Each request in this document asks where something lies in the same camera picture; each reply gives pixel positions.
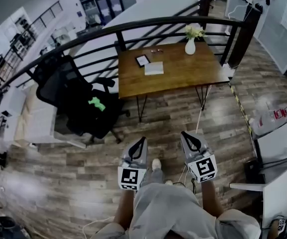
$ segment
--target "black metal railing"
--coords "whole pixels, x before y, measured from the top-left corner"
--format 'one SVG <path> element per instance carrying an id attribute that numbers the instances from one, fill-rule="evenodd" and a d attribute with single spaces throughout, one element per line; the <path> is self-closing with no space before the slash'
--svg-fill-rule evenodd
<path id="1" fill-rule="evenodd" d="M 96 32 L 93 33 L 88 33 L 85 34 L 83 36 L 80 36 L 77 39 L 74 39 L 66 44 L 63 44 L 62 46 L 59 46 L 58 48 L 48 52 L 47 54 L 37 58 L 36 60 L 32 61 L 31 63 L 29 63 L 28 65 L 26 65 L 24 68 L 22 68 L 19 72 L 17 72 L 15 75 L 13 75 L 10 79 L 8 79 L 6 82 L 4 82 L 1 86 L 0 86 L 0 93 L 5 92 L 9 85 L 16 80 L 18 77 L 22 76 L 23 74 L 28 74 L 30 77 L 33 76 L 31 69 L 33 69 L 34 67 L 36 67 L 39 63 L 41 63 L 44 59 L 54 56 L 54 55 L 58 55 L 58 54 L 62 54 L 65 50 L 71 49 L 77 45 L 80 44 L 84 44 L 90 40 L 94 40 L 106 35 L 111 35 L 111 34 L 115 34 L 116 36 L 116 42 L 114 42 L 113 44 L 109 44 L 103 47 L 99 47 L 90 51 L 86 51 L 83 54 L 80 54 L 78 56 L 75 56 L 74 59 L 98 52 L 98 51 L 102 51 L 105 49 L 109 49 L 112 47 L 115 47 L 116 50 L 119 51 L 125 51 L 127 50 L 127 44 L 129 43 L 137 43 L 138 41 L 151 41 L 154 39 L 158 39 L 158 38 L 167 38 L 167 37 L 172 37 L 172 36 L 185 36 L 184 33 L 170 33 L 170 34 L 158 34 L 158 35 L 154 35 L 154 36 L 145 36 L 145 37 L 140 37 L 140 38 L 136 38 L 136 39 L 131 39 L 131 40 L 127 40 L 125 41 L 123 38 L 122 33 L 126 30 L 130 30 L 130 29 L 136 29 L 136 28 L 141 28 L 141 27 L 148 27 L 148 26 L 160 26 L 160 25 L 167 25 L 167 24 L 190 24 L 190 23 L 198 23 L 198 24 L 221 24 L 221 25 L 229 25 L 231 26 L 231 33 L 228 37 L 227 42 L 225 43 L 209 43 L 209 45 L 211 46 L 225 46 L 225 49 L 223 51 L 223 53 L 219 53 L 217 55 L 220 55 L 220 64 L 223 65 L 226 61 L 227 55 L 231 49 L 236 31 L 238 28 L 240 28 L 240 32 L 238 35 L 238 38 L 236 40 L 236 44 L 234 45 L 234 48 L 231 52 L 230 55 L 230 59 L 229 62 L 231 60 L 231 57 L 233 57 L 233 62 L 235 63 L 235 61 L 240 61 L 240 59 L 242 58 L 242 56 L 244 54 L 242 54 L 242 52 L 240 52 L 240 50 L 244 50 L 247 49 L 250 39 L 254 34 L 254 30 L 255 27 L 258 23 L 259 20 L 259 16 L 256 10 L 248 10 L 248 15 L 245 18 L 245 21 L 235 21 L 235 20 L 228 20 L 228 19 L 221 19 L 221 18 L 214 18 L 214 17 L 204 17 L 204 16 L 174 16 L 174 17 L 160 17 L 160 18 L 152 18 L 152 19 L 147 19 L 147 20 L 141 20 L 141 21 L 133 21 L 133 22 L 129 22 L 129 23 L 125 23 L 125 24 L 121 24 L 121 25 L 116 25 L 116 26 L 112 26 L 112 27 L 108 27 L 105 29 L 101 29 L 98 30 Z M 226 36 L 225 33 L 223 32 L 206 32 L 207 35 L 218 35 L 218 36 Z M 85 68 L 87 66 L 91 66 L 91 65 L 95 65 L 98 63 L 102 63 L 105 61 L 111 61 L 117 58 L 117 55 L 115 56 L 110 56 L 110 57 L 106 57 L 97 61 L 93 61 L 84 65 L 79 65 L 78 69 L 82 69 Z M 83 77 L 88 77 L 91 75 L 99 75 L 103 72 L 109 72 L 109 71 L 113 71 L 118 69 L 118 66 L 112 66 L 109 68 L 105 68 L 102 70 L 98 70 L 98 71 L 93 71 L 93 72 L 89 72 L 86 74 L 83 74 Z M 113 75 L 109 78 L 111 79 L 115 79 L 117 78 L 117 75 Z"/>
<path id="2" fill-rule="evenodd" d="M 62 10 L 59 1 L 57 1 L 35 19 L 31 25 L 28 23 L 23 25 L 24 31 L 15 35 L 8 52 L 4 56 L 0 54 L 0 84 L 12 76 L 40 33 Z"/>

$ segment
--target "wooden floor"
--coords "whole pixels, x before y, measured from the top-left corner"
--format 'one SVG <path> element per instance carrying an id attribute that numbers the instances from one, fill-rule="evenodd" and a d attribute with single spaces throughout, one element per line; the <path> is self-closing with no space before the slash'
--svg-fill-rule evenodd
<path id="1" fill-rule="evenodd" d="M 287 102 L 287 77 L 255 40 L 232 85 L 250 116 L 266 103 Z M 121 116 L 115 126 L 123 139 L 121 144 L 109 134 L 86 149 L 67 144 L 43 144 L 39 152 L 12 147 L 7 168 L 0 171 L 1 212 L 26 226 L 34 238 L 83 238 L 83 225 L 114 215 L 121 194 L 117 166 L 122 150 L 141 136 L 148 139 L 149 160 L 161 159 L 166 179 L 177 181 L 184 167 L 180 132 L 195 131 L 200 111 L 195 89 L 150 95 L 142 123 L 138 123 L 135 99 L 128 100 L 125 109 L 130 110 L 131 117 Z M 211 88 L 198 133 L 214 150 L 218 164 L 214 183 L 224 207 L 250 205 L 252 195 L 228 187 L 230 182 L 244 179 L 243 163 L 254 155 L 228 84 Z M 85 134 L 82 139 L 86 142 L 89 137 Z M 190 180 L 187 174 L 186 185 L 191 189 Z M 201 200 L 199 185 L 196 196 Z M 87 227 L 88 237 L 102 226 L 104 223 Z"/>

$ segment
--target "person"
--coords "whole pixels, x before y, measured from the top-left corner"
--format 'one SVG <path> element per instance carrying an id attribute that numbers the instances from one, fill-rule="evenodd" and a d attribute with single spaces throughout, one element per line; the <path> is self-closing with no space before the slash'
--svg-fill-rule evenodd
<path id="1" fill-rule="evenodd" d="M 203 208 L 191 190 L 164 184 L 161 162 L 154 159 L 134 198 L 124 190 L 112 223 L 92 239 L 258 239 L 258 222 L 238 210 L 224 211 L 212 181 L 201 184 Z"/>

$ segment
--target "black office chair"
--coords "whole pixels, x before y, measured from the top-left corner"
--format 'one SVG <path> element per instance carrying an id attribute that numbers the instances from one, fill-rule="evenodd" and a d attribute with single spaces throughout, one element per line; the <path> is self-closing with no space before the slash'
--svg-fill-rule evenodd
<path id="1" fill-rule="evenodd" d="M 102 139 L 111 131 L 116 142 L 121 142 L 112 128 L 119 115 L 126 114 L 128 117 L 130 113 L 122 111 L 124 102 L 118 94 L 109 93 L 108 87 L 113 87 L 115 83 L 112 79 L 98 78 L 92 82 L 102 84 L 105 92 L 93 89 L 92 83 L 83 78 L 70 56 L 44 60 L 33 77 L 39 85 L 37 97 L 67 115 L 67 128 L 71 132 L 79 136 L 90 133 L 92 143 L 95 137 Z M 96 107 L 91 102 L 93 98 L 97 98 L 105 108 Z"/>

